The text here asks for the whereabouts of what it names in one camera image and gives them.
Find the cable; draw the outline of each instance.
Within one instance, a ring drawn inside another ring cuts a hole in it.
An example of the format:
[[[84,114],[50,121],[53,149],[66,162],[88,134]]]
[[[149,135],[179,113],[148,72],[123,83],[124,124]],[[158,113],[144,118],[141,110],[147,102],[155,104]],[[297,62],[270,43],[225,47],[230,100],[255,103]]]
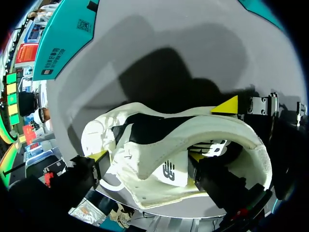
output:
[[[275,211],[275,207],[276,207],[277,202],[278,202],[278,199],[275,201],[274,207],[272,207],[272,211],[271,211],[272,214],[274,214],[274,211]]]
[[[192,220],[192,225],[191,225],[190,232],[192,231],[193,223],[194,223],[194,220]]]
[[[80,202],[79,205],[76,206],[75,209],[73,209],[73,211],[70,213],[70,215],[71,215],[81,204],[83,204],[85,201],[87,201],[87,199],[86,199],[86,200],[83,200],[83,202]]]
[[[143,212],[143,217],[138,217],[138,218],[135,218],[133,220],[137,220],[137,219],[141,219],[141,218],[154,218],[154,216],[153,217],[145,217],[145,212]]]

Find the new balance logo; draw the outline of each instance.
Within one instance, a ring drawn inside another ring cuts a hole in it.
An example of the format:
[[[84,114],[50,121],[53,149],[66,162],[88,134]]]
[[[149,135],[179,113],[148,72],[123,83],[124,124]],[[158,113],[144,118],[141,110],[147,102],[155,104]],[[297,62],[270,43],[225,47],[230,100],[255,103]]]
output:
[[[173,172],[175,170],[175,165],[170,163],[169,161],[164,162],[163,164],[163,175],[165,178],[169,178],[171,181],[175,180],[175,173]]]

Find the yellow triangle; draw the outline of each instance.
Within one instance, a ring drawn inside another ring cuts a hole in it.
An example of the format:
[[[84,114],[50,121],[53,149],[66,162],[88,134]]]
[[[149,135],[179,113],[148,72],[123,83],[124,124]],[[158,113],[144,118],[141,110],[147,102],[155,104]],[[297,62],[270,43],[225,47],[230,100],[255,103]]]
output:
[[[100,159],[102,156],[104,156],[105,154],[107,154],[107,150],[102,150],[101,152],[99,153],[96,153],[96,154],[92,154],[90,156],[87,156],[89,158],[92,158],[94,159],[95,161],[97,161],[98,159]]]
[[[193,159],[195,159],[196,161],[199,161],[199,160],[201,160],[201,159],[203,159],[203,158],[206,158],[206,156],[203,156],[203,155],[201,155],[201,154],[191,153],[191,152],[189,152],[189,155],[190,155]]]
[[[238,96],[223,102],[211,110],[212,113],[237,114],[238,113]]]

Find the yellow panel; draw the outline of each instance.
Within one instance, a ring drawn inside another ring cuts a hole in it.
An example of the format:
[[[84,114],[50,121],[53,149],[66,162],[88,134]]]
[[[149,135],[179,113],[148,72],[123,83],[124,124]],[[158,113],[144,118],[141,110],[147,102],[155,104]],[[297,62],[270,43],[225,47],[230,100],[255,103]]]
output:
[[[26,137],[24,135],[19,137],[19,142],[22,144],[26,141]]]
[[[92,154],[92,155],[87,156],[87,157],[88,157],[88,158],[92,158],[92,159],[94,159],[95,161],[97,161],[100,157],[105,156],[106,153],[107,153],[107,150],[103,150],[103,151],[101,151],[101,152],[99,152],[99,153]]]
[[[9,115],[14,115],[14,114],[17,114],[18,113],[18,107],[17,107],[17,104],[15,105],[10,105],[8,107],[9,109]]]
[[[195,186],[195,181],[191,177],[188,177],[188,186],[190,186],[190,187]]]
[[[238,113],[238,96],[223,102],[211,110],[212,113],[237,114]]]
[[[7,91],[7,94],[15,93],[16,92],[16,83],[7,85],[6,91]]]
[[[191,152],[189,152],[189,155],[190,155],[193,159],[195,159],[196,161],[199,161],[199,160],[201,160],[201,159],[203,159],[203,158],[207,158],[206,156],[203,156],[203,155],[197,154],[197,153],[191,153]]]

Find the green panel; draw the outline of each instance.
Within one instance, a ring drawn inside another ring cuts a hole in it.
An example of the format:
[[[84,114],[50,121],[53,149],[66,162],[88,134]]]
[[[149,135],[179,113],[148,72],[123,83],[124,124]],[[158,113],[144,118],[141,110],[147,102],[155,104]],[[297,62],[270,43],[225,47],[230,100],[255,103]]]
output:
[[[17,76],[16,73],[6,75],[6,83],[11,84],[11,83],[16,82],[16,76]]]
[[[0,116],[0,137],[7,144],[13,143],[15,140],[10,136],[9,131],[6,130],[5,125],[2,121],[2,117]]]
[[[13,105],[13,104],[16,104],[16,103],[17,103],[17,94],[14,93],[14,94],[8,95],[8,104]]]
[[[19,123],[19,114],[10,116],[10,124],[15,125]]]

